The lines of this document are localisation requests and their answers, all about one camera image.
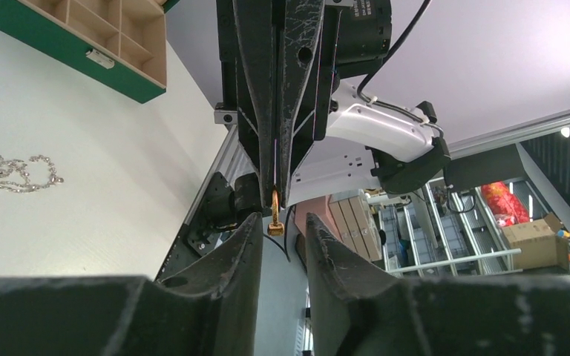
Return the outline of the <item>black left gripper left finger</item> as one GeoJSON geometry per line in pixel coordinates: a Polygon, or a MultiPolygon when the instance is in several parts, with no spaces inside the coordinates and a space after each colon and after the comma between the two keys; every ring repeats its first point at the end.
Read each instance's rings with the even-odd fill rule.
{"type": "Polygon", "coordinates": [[[0,355],[252,355],[263,220],[154,282],[0,278],[0,355]]]}

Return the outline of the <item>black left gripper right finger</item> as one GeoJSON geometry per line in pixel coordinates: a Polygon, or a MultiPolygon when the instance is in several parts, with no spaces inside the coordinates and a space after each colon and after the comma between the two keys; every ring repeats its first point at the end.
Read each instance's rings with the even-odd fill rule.
{"type": "Polygon", "coordinates": [[[570,279],[394,277],[307,215],[316,355],[570,355],[570,279]]]}

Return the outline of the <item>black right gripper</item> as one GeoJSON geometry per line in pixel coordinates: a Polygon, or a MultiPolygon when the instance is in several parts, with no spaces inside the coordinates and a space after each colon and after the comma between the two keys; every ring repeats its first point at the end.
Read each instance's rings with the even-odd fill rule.
{"type": "Polygon", "coordinates": [[[341,79],[381,67],[390,49],[389,1],[219,1],[222,109],[255,167],[263,202],[278,175],[287,206],[293,171],[325,137],[341,79]]]}

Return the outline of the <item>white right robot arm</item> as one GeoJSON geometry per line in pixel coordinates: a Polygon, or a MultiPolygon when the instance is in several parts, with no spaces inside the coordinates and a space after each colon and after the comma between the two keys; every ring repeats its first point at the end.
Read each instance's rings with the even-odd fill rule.
{"type": "Polygon", "coordinates": [[[223,101],[252,173],[239,205],[287,207],[380,185],[404,195],[450,162],[431,103],[406,108],[364,89],[403,45],[389,1],[219,1],[223,101]]]}

